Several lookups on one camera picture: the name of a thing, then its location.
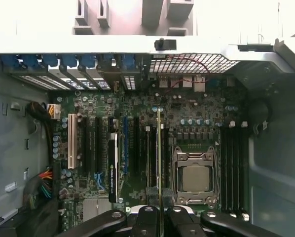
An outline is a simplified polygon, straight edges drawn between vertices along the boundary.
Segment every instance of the pcie slot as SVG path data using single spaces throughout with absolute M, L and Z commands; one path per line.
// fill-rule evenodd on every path
M 150 179 L 151 179 L 151 187 L 156 186 L 156 179 L 157 179 L 157 171 L 156 171 L 156 127 L 151 126 L 151 132 L 150 132 L 150 144 L 149 144 L 149 150 L 150 150 Z
M 123 148 L 124 148 L 124 174 L 128 174 L 128 117 L 123 117 L 122 120 L 122 133 L 124 136 Z
M 77 115 L 68 116 L 68 169 L 77 167 Z
M 162 160 L 163 160 L 163 175 L 164 175 L 164 187 L 169 187 L 169 129 L 164 128 L 162 130 Z
M 112 133 L 108 141 L 109 202 L 116 203 L 118 195 L 118 134 Z
M 94 168 L 92 174 L 100 174 L 102 172 L 103 160 L 102 160 L 102 126 L 103 119 L 95 118 L 95 157 L 92 159 L 91 167 Z
M 133 171 L 138 174 L 140 170 L 140 121 L 139 117 L 133 118 Z
M 82 167 L 83 172 L 88 174 L 90 172 L 91 160 L 91 146 L 90 146 L 90 129 L 89 118 L 85 117 L 82 120 Z

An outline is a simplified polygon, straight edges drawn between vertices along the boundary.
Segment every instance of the mounting screw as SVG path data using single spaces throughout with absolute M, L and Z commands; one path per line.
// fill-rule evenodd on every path
M 153 208 L 150 207 L 150 206 L 147 206 L 147 207 L 144 209 L 144 211 L 153 211 Z
M 173 210 L 174 210 L 174 212 L 182 211 L 182 209 L 179 206 L 174 206 Z
M 211 218 L 214 218 L 214 217 L 216 217 L 217 215 L 216 215 L 214 212 L 209 211 L 209 212 L 207 213 L 207 216 L 209 216 L 209 217 L 211 217 Z
M 266 73 L 270 73 L 270 68 L 269 67 L 264 67 L 264 70 Z
M 119 217 L 121 217 L 121 213 L 120 213 L 120 212 L 114 212 L 114 213 L 112 214 L 112 217 L 113 217 L 113 218 L 119 218 Z

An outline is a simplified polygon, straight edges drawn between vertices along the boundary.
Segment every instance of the white connector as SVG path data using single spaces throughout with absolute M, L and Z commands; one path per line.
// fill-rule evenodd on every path
M 77 167 L 77 115 L 69 114 L 68 117 L 68 169 Z

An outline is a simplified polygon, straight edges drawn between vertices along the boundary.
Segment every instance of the ram slot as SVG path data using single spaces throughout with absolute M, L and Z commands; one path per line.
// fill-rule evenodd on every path
M 165 188 L 169 187 L 169 129 L 164 128 L 161 132 L 162 140 L 162 169 L 163 169 L 163 185 Z
M 77 167 L 77 115 L 69 114 L 68 117 L 68 169 Z
M 149 139 L 151 187 L 156 186 L 156 179 L 157 179 L 156 136 L 157 136 L 156 127 L 151 127 L 150 139 Z
M 227 196 L 227 128 L 221 129 L 221 209 L 227 211 L 228 196 Z
M 240 210 L 247 213 L 249 210 L 249 186 L 248 182 L 248 154 L 249 131 L 242 128 L 239 135 L 239 205 Z
M 240 146 L 240 141 L 239 141 L 239 133 L 240 133 L 241 128 L 233 128 L 232 130 L 232 149 L 233 149 L 233 211 L 235 212 L 236 215 L 240 214 L 240 168 L 239 168 L 239 159 L 240 159 L 240 154 L 239 154 L 239 146 Z
M 122 120 L 122 133 L 124 137 L 123 149 L 124 149 L 124 169 L 125 175 L 128 174 L 128 117 L 123 117 Z
M 102 160 L 102 127 L 103 127 L 103 119 L 95 118 L 95 156 L 94 160 L 92 160 L 91 167 L 94 168 L 94 172 L 91 174 L 100 174 L 102 172 L 103 160 Z
M 118 134 L 112 133 L 108 141 L 109 202 L 116 203 L 118 195 Z
M 230 212 L 233 212 L 234 208 L 234 192 L 233 192 L 233 131 L 232 129 L 227 130 L 228 140 L 226 141 L 226 159 L 227 159 L 227 209 Z

